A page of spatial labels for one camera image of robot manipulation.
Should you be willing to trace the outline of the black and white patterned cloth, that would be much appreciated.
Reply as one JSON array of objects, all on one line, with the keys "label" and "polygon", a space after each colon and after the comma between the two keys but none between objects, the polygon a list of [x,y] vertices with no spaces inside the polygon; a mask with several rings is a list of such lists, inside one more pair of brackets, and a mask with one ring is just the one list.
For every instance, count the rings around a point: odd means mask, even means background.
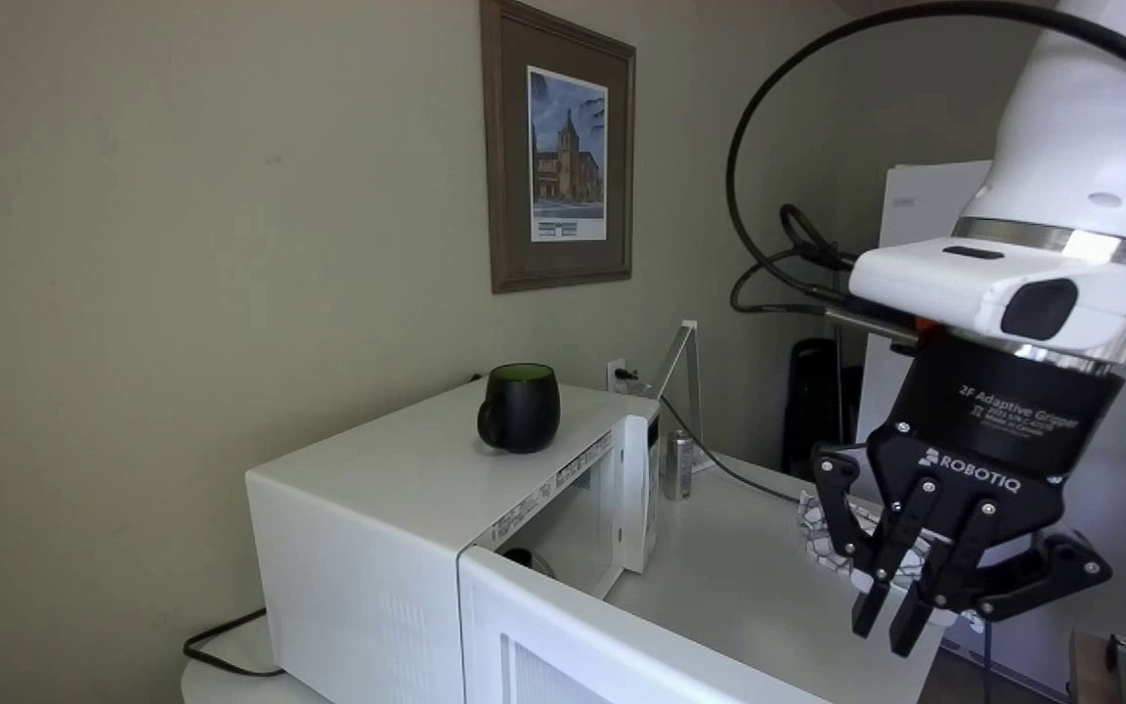
[{"label": "black and white patterned cloth", "polygon": [[[875,534],[881,520],[881,510],[870,509],[870,505],[858,500],[849,500],[849,507],[861,529],[867,535]],[[813,494],[812,491],[801,490],[799,504],[797,505],[797,525],[799,525],[801,543],[810,561],[816,562],[823,569],[844,576],[860,592],[867,592],[870,589],[870,579],[856,574],[854,558],[833,545],[830,531],[826,527],[825,513],[819,504],[817,496]],[[930,541],[927,538],[933,538],[933,534],[929,532],[917,538],[913,547],[901,558],[901,565],[895,570],[892,583],[890,583],[891,590],[908,592],[911,583],[921,578],[931,549]],[[953,612],[937,609],[930,616],[931,624],[942,625],[942,627],[951,627],[957,621],[975,633],[983,632],[983,620],[978,618],[974,611],[953,614]]]}]

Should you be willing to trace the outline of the white microwave door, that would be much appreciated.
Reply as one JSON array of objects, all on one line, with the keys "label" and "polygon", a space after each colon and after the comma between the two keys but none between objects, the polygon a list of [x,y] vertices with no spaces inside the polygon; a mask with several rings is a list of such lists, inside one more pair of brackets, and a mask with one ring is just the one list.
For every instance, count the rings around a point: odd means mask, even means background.
[{"label": "white microwave door", "polygon": [[465,704],[828,704],[486,549],[457,586]]}]

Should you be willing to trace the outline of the silver drink can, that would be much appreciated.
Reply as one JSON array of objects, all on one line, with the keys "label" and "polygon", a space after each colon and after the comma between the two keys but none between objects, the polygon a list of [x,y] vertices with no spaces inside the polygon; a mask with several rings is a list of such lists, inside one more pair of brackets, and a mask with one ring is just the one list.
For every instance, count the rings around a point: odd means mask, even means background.
[{"label": "silver drink can", "polygon": [[694,440],[683,429],[674,429],[665,445],[661,471],[663,494],[670,501],[683,501],[692,494]]}]

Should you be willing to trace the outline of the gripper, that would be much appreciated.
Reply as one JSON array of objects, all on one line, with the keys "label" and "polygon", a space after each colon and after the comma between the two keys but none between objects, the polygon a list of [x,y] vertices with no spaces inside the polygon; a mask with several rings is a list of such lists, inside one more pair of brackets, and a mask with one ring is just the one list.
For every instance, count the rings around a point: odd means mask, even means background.
[{"label": "gripper", "polygon": [[[850,611],[854,633],[870,636],[924,529],[951,543],[932,541],[890,624],[890,650],[903,658],[937,611],[1009,620],[1111,579],[1112,567],[1072,531],[997,564],[981,559],[991,543],[1060,520],[1062,490],[1052,480],[1076,467],[1121,387],[1118,374],[1063,369],[956,335],[926,337],[866,446],[819,445],[812,454],[833,549],[872,578]],[[849,489],[870,466],[882,501],[899,508],[886,506],[867,534]]]}]

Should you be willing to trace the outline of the white folding lamp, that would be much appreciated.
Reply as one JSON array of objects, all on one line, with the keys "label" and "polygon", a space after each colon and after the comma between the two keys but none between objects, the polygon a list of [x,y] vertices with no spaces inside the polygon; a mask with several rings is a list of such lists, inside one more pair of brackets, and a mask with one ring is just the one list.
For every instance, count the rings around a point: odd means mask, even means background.
[{"label": "white folding lamp", "polygon": [[700,347],[698,347],[698,324],[694,320],[683,320],[676,330],[674,338],[667,348],[665,356],[655,373],[651,375],[647,398],[661,402],[667,389],[671,386],[674,371],[680,364],[685,369],[685,387],[688,389],[688,420],[679,420],[680,427],[688,426],[696,444],[705,442],[705,424],[703,424],[701,407],[701,365]]}]

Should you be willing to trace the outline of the black mug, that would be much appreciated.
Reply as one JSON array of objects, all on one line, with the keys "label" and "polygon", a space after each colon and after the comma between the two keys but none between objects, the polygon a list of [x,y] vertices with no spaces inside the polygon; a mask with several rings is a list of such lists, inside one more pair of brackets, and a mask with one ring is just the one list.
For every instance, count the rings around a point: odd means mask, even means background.
[{"label": "black mug", "polygon": [[479,437],[510,454],[544,451],[560,424],[558,380],[545,364],[506,364],[490,369],[479,407]]}]

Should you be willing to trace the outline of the framed picture of church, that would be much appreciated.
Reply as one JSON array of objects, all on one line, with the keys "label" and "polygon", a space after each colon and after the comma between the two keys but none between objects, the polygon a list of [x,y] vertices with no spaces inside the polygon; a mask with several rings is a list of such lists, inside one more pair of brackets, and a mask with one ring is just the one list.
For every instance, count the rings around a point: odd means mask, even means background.
[{"label": "framed picture of church", "polygon": [[631,277],[633,45],[522,0],[481,0],[495,294]]}]

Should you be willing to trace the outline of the white microwave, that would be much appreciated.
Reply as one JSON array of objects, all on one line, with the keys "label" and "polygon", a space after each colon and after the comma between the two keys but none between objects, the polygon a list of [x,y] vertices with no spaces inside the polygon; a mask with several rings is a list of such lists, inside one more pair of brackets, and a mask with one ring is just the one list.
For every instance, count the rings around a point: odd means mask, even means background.
[{"label": "white microwave", "polygon": [[[631,612],[609,594],[653,555],[660,407],[560,387],[557,436],[515,455],[479,438],[484,396],[472,380],[245,473],[274,658],[331,704],[465,704],[468,549]],[[762,652],[694,642],[826,699]]]}]

